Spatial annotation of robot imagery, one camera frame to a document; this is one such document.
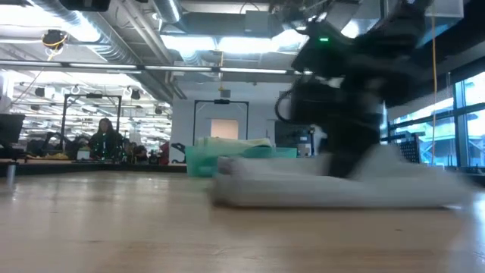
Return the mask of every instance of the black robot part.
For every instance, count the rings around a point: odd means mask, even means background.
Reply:
[[[424,13],[431,2],[400,0],[388,18],[355,39],[325,20],[314,19],[306,27],[309,39],[292,66],[314,75],[302,76],[284,94],[291,94],[290,118],[282,120],[322,127],[332,154],[330,176],[352,173],[365,153],[379,143],[379,106],[384,101],[392,106],[393,98],[409,92],[416,70],[407,57],[424,35]],[[327,84],[336,77],[342,78],[339,86]],[[275,107],[279,118],[281,100]]]

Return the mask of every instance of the ceiling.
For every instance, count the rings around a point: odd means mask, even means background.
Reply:
[[[270,50],[256,50],[258,47],[255,46],[255,42],[257,42],[255,40],[251,41],[254,46],[245,45],[247,42],[244,41],[247,40],[228,44],[229,46],[224,49],[223,54],[211,50],[221,49],[224,38],[227,38],[217,35],[217,31],[224,28],[227,31],[235,31],[229,29],[229,24],[222,24],[218,21],[218,18],[242,20],[241,22],[245,24],[246,28],[243,31],[247,31],[247,28],[250,28],[251,31],[264,29],[267,26],[255,22],[250,22],[254,25],[248,27],[251,24],[248,24],[244,14],[251,14],[252,11],[258,10],[268,11],[270,8],[272,14],[277,14],[283,8],[284,1],[257,0],[250,3],[240,0],[179,2],[173,0],[180,9],[180,18],[174,24],[166,21],[165,14],[173,7],[159,8],[166,5],[164,0],[150,0],[145,4],[134,0],[111,0],[108,11],[101,14],[74,14],[59,8],[57,0],[18,2],[27,3],[27,5],[2,5],[0,8],[0,59],[47,61],[50,57],[52,61],[91,64],[106,63],[108,60],[110,63],[118,64],[197,64],[204,66],[222,64],[224,67],[285,70],[291,68],[297,51],[306,41],[306,37],[299,35],[294,30],[281,29],[274,32],[272,29],[274,26],[271,25],[268,28],[269,34],[266,39],[268,45],[273,46]],[[309,7],[318,2],[311,0],[305,3]],[[387,13],[393,6],[393,0],[382,1],[385,5],[381,5],[379,1],[375,0],[354,2],[357,5],[353,4],[352,0],[341,1],[335,11],[329,12],[328,15],[330,22],[334,25],[341,24],[339,28],[342,32],[351,37],[366,32],[379,20],[382,13]],[[456,5],[453,6],[452,3],[456,4],[456,2],[446,0],[439,3],[436,5],[436,11],[438,11],[437,16],[443,17],[442,20],[438,20],[440,24],[454,25],[462,16],[459,9],[453,10]],[[251,16],[254,15],[256,18],[254,21],[258,21],[257,18],[267,16],[264,14],[268,13],[261,12]],[[68,20],[70,17],[75,17],[77,21],[70,22]],[[201,18],[212,18],[212,20],[205,19],[200,24],[196,24],[197,20]],[[190,37],[190,33],[183,31],[188,29],[203,30],[207,32],[207,35],[198,35],[201,38],[198,40],[187,39]],[[69,35],[64,47],[57,52],[59,53],[57,55],[52,55],[53,51],[41,43],[42,35],[47,30],[63,30]],[[203,41],[208,41],[209,45],[200,48]],[[220,75],[177,72],[172,74],[159,71],[121,74],[116,70],[103,73],[93,73],[93,71],[80,73],[67,72],[62,67],[56,70],[32,71],[19,68],[16,71],[4,72],[10,75],[11,84],[14,85],[13,111],[28,114],[29,126],[27,128],[31,128],[31,130],[25,130],[24,137],[37,130],[58,130],[59,115],[62,114],[65,94],[99,93],[105,96],[121,96],[123,108],[120,130],[139,131],[143,141],[156,143],[160,139],[170,138],[170,126],[167,125],[163,128],[156,126],[171,122],[170,104],[173,99],[213,97],[214,93],[217,93],[222,79],[224,88],[231,90],[232,98],[257,98],[266,101],[276,98],[280,91],[287,89],[289,84],[294,81],[294,77],[286,75],[244,73]],[[49,95],[51,93],[53,95],[39,97],[36,95],[38,88],[48,90]],[[140,90],[138,100],[130,98],[130,94],[134,90]],[[35,103],[40,106],[40,109],[34,107],[35,110],[32,110]],[[69,137],[79,133],[93,133],[96,127],[94,125],[100,117],[116,119],[115,104],[116,102],[107,98],[81,98],[78,102],[72,103],[67,110]],[[90,105],[98,110],[87,111],[86,106]],[[162,115],[155,114],[157,106],[163,108]]]

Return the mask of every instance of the woman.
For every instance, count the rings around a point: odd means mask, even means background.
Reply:
[[[118,154],[123,137],[114,131],[113,124],[107,118],[99,121],[98,133],[89,140],[91,157],[100,159],[113,158]]]

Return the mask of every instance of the table surface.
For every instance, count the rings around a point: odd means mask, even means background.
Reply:
[[[18,177],[0,272],[484,272],[485,202],[450,210],[213,208],[208,180]]]

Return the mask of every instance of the green object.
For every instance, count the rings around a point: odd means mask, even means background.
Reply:
[[[190,177],[213,177],[219,156],[244,158],[296,158],[296,148],[252,147],[243,151],[223,146],[188,146],[185,150]]]

